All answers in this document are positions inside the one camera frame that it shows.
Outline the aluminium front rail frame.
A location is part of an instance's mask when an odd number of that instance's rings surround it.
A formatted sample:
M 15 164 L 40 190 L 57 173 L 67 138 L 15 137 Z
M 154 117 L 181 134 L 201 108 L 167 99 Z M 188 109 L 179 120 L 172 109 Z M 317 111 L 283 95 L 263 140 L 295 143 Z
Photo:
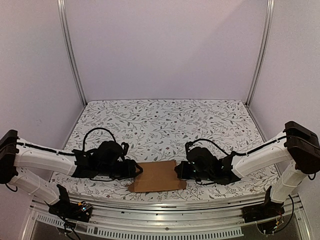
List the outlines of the aluminium front rail frame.
M 93 205 L 89 222 L 75 222 L 81 239 L 114 240 L 311 240 L 300 197 L 284 203 L 280 232 L 262 234 L 245 222 L 242 208 L 260 204 L 263 194 L 197 201 L 134 201 L 72 194 L 71 201 Z

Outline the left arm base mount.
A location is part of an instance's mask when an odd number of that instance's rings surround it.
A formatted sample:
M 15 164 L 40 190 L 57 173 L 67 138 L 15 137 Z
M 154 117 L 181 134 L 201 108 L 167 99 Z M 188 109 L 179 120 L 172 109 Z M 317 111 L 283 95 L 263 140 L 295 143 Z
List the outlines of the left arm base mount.
M 58 216 L 63 220 L 75 220 L 88 223 L 93 205 L 85 201 L 78 203 L 70 202 L 69 200 L 59 200 L 57 203 L 49 206 L 49 213 Z

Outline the floral patterned table mat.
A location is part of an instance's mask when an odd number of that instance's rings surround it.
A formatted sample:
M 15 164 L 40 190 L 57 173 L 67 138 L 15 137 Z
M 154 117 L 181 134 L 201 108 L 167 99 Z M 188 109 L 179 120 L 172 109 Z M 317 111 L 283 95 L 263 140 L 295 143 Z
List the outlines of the floral patterned table mat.
M 189 141 L 197 141 L 198 146 L 208 148 L 218 158 L 231 151 L 249 151 L 263 142 L 239 100 L 104 100 L 87 104 L 65 148 L 89 150 L 112 139 L 128 143 L 127 157 L 137 162 L 181 162 Z M 201 186 L 188 181 L 182 190 L 144 193 L 128 191 L 129 179 L 101 182 L 55 172 L 50 180 L 75 195 L 165 202 L 261 194 L 278 177 L 276 168 L 269 166 L 225 186 Z

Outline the brown cardboard paper box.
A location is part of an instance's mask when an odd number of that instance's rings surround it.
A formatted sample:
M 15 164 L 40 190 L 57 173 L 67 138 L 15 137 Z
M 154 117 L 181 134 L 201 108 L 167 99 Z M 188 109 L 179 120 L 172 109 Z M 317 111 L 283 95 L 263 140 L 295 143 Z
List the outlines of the brown cardboard paper box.
M 166 192 L 187 187 L 187 182 L 177 177 L 175 160 L 143 162 L 138 165 L 143 172 L 128 186 L 128 191 L 132 193 Z

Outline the right aluminium corner post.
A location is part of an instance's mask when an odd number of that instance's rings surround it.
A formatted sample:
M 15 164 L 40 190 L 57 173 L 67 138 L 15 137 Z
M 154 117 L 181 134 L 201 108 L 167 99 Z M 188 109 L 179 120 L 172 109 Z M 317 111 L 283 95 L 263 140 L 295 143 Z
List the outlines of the right aluminium corner post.
M 266 6 L 266 14 L 265 14 L 265 20 L 264 20 L 264 26 L 262 31 L 262 38 L 261 43 L 258 51 L 257 61 L 255 64 L 255 68 L 253 71 L 252 81 L 249 87 L 249 92 L 247 94 L 245 105 L 250 108 L 254 95 L 257 89 L 259 77 L 261 74 L 261 70 L 264 63 L 264 58 L 268 46 L 270 31 L 272 28 L 272 21 L 273 21 L 273 14 L 274 14 L 274 8 L 275 8 L 275 1 L 274 0 L 268 0 L 267 6 Z

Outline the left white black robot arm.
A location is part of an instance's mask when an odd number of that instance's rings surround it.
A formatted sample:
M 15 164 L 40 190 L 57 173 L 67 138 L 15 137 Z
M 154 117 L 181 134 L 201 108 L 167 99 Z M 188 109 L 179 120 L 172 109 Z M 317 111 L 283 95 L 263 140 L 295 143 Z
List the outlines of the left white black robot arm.
M 135 178 L 143 168 L 132 159 L 126 159 L 129 145 L 114 139 L 102 142 L 99 147 L 71 151 L 49 148 L 18 137 L 9 130 L 0 140 L 0 182 L 26 191 L 42 199 L 63 216 L 74 213 L 63 187 L 49 183 L 29 168 L 58 172 L 72 178 L 93 179 L 108 177 L 110 181 Z

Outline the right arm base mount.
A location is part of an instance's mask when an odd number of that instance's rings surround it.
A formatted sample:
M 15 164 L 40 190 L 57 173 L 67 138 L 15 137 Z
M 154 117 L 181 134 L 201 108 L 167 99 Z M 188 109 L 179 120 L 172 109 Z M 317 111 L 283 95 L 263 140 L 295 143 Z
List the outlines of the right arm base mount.
M 283 215 L 284 203 L 266 201 L 260 204 L 245 206 L 241 209 L 245 223 L 256 222 Z

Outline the aluminium corner post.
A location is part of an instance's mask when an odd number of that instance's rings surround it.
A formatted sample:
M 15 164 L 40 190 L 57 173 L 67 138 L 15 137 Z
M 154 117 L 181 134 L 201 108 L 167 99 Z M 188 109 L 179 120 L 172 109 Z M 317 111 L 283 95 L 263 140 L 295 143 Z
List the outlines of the aluminium corner post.
M 253 71 L 252 81 L 249 87 L 249 92 L 247 94 L 245 105 L 250 108 L 254 95 L 257 89 L 259 77 L 261 74 L 261 70 L 264 63 L 264 58 L 268 46 L 270 31 L 272 28 L 272 21 L 273 21 L 273 14 L 274 14 L 274 8 L 275 8 L 275 1 L 274 0 L 268 0 L 267 6 L 266 6 L 266 14 L 265 14 L 265 20 L 264 20 L 264 26 L 262 31 L 262 38 L 261 43 L 258 51 L 257 61 L 255 64 L 255 68 Z
M 66 49 L 72 77 L 73 77 L 81 104 L 85 107 L 88 104 L 88 101 L 85 96 L 84 87 L 81 82 L 80 73 L 78 70 L 75 53 L 72 45 L 72 39 L 71 39 L 71 34 L 69 30 L 69 25 L 68 25 L 66 1 L 57 0 L 56 2 L 57 2 L 58 14 L 59 14 L 59 19 L 61 24 L 62 36 L 65 44 L 65 49 Z

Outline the left aluminium corner post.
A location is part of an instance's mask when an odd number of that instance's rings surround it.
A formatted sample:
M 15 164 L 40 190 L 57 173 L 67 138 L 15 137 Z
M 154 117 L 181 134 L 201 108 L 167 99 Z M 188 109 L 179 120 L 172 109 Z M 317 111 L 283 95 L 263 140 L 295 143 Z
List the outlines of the left aluminium corner post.
M 78 70 L 75 53 L 72 45 L 72 39 L 71 39 L 71 34 L 69 30 L 69 25 L 68 25 L 66 1 L 57 0 L 56 2 L 57 2 L 58 14 L 59 14 L 59 19 L 61 24 L 62 36 L 65 44 L 65 49 L 66 49 L 72 77 L 73 77 L 81 104 L 85 107 L 88 104 L 88 101 L 85 96 L 84 87 L 81 82 L 80 73 Z

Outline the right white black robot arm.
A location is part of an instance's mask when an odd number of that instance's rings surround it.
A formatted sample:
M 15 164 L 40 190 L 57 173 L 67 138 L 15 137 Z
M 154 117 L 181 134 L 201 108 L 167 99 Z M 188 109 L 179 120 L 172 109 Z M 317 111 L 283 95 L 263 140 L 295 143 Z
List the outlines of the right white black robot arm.
M 204 180 L 208 184 L 229 185 L 247 175 L 280 162 L 290 164 L 267 193 L 259 206 L 262 218 L 269 218 L 299 184 L 309 175 L 320 171 L 320 142 L 316 133 L 289 121 L 284 130 L 262 145 L 248 151 L 232 151 L 218 159 L 207 148 L 185 144 L 186 160 L 174 168 L 182 180 Z

